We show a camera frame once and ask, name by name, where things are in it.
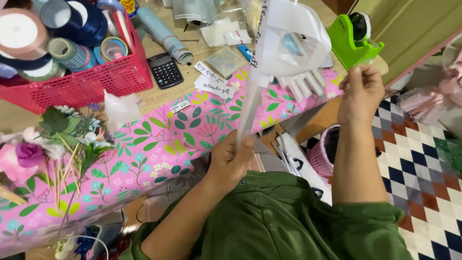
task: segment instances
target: tiled floor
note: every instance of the tiled floor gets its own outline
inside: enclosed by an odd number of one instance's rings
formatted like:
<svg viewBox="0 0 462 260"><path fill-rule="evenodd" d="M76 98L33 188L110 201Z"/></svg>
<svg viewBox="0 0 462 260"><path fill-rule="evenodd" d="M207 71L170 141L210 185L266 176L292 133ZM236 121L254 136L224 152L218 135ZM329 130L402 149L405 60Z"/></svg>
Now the tiled floor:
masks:
<svg viewBox="0 0 462 260"><path fill-rule="evenodd" d="M454 137L441 125L414 123L395 104L396 96L380 104L372 131L390 202L406 212L399 232L416 260L462 260L462 181L441 160Z"/></svg>

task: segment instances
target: wooden table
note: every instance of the wooden table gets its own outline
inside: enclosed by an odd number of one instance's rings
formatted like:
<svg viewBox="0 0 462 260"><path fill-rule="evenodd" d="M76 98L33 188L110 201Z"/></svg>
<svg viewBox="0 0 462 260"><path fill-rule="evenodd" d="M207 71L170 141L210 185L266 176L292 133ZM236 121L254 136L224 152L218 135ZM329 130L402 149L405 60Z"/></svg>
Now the wooden table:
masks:
<svg viewBox="0 0 462 260"><path fill-rule="evenodd" d="M300 0L300 3L313 8L326 28L329 27L337 17L334 12L331 11L321 0ZM164 9L162 7L157 11L157 15L172 30L172 32L180 38L180 40L183 40L186 48L193 53L194 57L191 60L193 65L198 61L205 60L211 54L219 50L219 48L208 47L197 27L189 26L186 31L183 31L186 23L184 20L174 20L172 9ZM145 48L147 57L165 52L159 44L152 41L147 36L143 39L143 47ZM345 68L337 59L335 54L333 54L333 52L331 52L331 54L334 60L334 69L341 76L345 76L347 74ZM374 60L374 64L379 68L382 74L388 72L387 63L381 57L378 56ZM186 95L195 89L194 81L199 77L200 73L193 68L193 66L180 64L178 66L184 78L184 82L182 84L169 89L160 90L157 87L154 78L151 76L154 82L154 88L137 93L146 101L145 106L141 108L142 114L159 108L161 105L172 101L177 97ZM0 100L0 111L2 111L2 113L0 113L0 132L9 133L21 131L26 127L37 125L38 123L37 115L16 105L10 104L5 100Z"/></svg>

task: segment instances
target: table surface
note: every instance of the table surface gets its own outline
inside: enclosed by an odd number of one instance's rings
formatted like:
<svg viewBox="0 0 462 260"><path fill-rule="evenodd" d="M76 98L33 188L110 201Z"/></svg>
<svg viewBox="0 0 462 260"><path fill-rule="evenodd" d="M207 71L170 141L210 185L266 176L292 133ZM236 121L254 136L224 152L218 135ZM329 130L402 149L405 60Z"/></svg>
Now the table surface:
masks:
<svg viewBox="0 0 462 260"><path fill-rule="evenodd" d="M336 14L330 10L321 0L300 0L299 3L306 4L313 8L326 28L329 27L337 17ZM158 9L159 10L156 14L165 23L165 25L167 25L167 27L169 27L171 31L180 38L180 40L186 40L183 43L186 48L188 48L194 55L193 59L191 60L193 65L198 61L204 61L210 55L219 50L219 48L208 47L200 32L197 31L197 27L195 28L194 26L189 26L188 29L183 32L186 23L183 19L174 20L172 9ZM165 50L159 44L147 36L145 36L143 39L143 47L147 57L165 52ZM338 58L333 52L331 52L331 54L334 60L333 69L338 72L340 76L346 75L347 71L340 63ZM374 60L374 65L381 71L382 75L388 73L388 65L381 57L378 56ZM137 93L142 99L146 101L145 106L141 108L142 114L159 108L161 105L173 101L178 97L184 96L195 89L194 81L199 77L200 73L195 68L193 68L193 66L181 64L178 64L178 66L184 78L183 83L175 87L160 90L151 75L154 88ZM9 133L22 131L29 126L37 125L38 123L37 115L16 105L8 103L2 99L0 99L0 111L3 111L3 113L0 113L0 122L2 122L0 126L0 132Z"/></svg>
<svg viewBox="0 0 462 260"><path fill-rule="evenodd" d="M321 18L329 17L326 23L330 24L334 20L333 13L321 1L308 3ZM193 63L214 52L206 47L198 32L183 33L184 27L173 27L171 10L165 10L160 16L180 39L199 39L199 43L187 42L187 47L195 55ZM162 52L148 38L144 39L143 45L148 56ZM341 94L338 90L338 84L342 80L340 75L345 75L346 72L339 66L338 60L334 56L333 58L336 68L321 71L328 84L324 97L311 95L296 103L292 94L275 82L268 89L263 89L261 106L257 110L252 132L303 113ZM191 172L194 168L191 160L210 151L231 129L237 128L242 99L247 92L248 70L249 67L246 66L228 80L228 85L237 89L232 99L225 100L214 94L195 90L193 82L199 73L193 66L181 66L185 78L183 84L163 91L154 87L141 92L139 95L147 104L142 109L142 119L130 122L113 133L115 149L108 151L107 157L92 165L86 172L80 186L81 194L72 203L71 194L65 194L64 185L60 184L60 202L59 207L56 207L53 191L56 185L50 190L40 176L33 176L26 183L13 183L10 190L27 198L28 204L17 206L0 198L0 252L6 252L6 249L21 252L47 244L56 238L68 207L69 217L64 223L64 234L92 223L155 187L162 188L161 185L167 179ZM185 99L190 101L191 106L173 114L170 108ZM7 118L11 128L20 127L17 130L22 130L37 121L36 115L18 120L19 116L24 115L24 111L14 110L13 106L7 107L5 103L0 103L0 107L2 111L10 111ZM69 178L65 185L71 189L73 180Z"/></svg>

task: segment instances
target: red mesh basket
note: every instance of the red mesh basket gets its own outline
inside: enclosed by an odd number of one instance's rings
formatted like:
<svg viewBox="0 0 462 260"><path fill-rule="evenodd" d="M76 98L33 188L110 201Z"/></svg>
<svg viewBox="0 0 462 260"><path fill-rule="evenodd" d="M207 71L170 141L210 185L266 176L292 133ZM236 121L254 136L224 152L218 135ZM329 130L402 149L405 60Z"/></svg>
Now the red mesh basket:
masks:
<svg viewBox="0 0 462 260"><path fill-rule="evenodd" d="M0 99L40 114L51 105L79 108L102 102L103 89L121 97L152 88L151 71L140 38L127 14L125 20L134 53L58 79L14 87L0 85Z"/></svg>

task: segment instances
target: white label sticker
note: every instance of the white label sticker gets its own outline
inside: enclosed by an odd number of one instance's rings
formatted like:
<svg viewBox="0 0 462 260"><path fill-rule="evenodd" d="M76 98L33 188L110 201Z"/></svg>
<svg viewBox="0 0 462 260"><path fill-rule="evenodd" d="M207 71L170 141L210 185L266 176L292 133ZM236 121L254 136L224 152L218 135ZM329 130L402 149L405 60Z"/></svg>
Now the white label sticker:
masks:
<svg viewBox="0 0 462 260"><path fill-rule="evenodd" d="M195 88L216 94L222 99L232 98L236 92L236 89L218 84L217 82L207 78L205 75L200 75L194 82L194 85Z"/></svg>
<svg viewBox="0 0 462 260"><path fill-rule="evenodd" d="M189 101L185 100L179 104L177 104L176 106L173 106L172 108L170 108L172 110L172 112L175 114L175 113L178 113L179 111L187 108L188 106L190 106L191 104L189 103Z"/></svg>
<svg viewBox="0 0 462 260"><path fill-rule="evenodd" d="M228 84L227 80L221 78L219 75L217 75L215 72L209 69L202 62L197 62L196 65L194 65L194 68L199 70L200 73L202 73L203 75L205 75L207 78L211 79L211 81L214 81L214 83L218 85L226 86L226 84Z"/></svg>

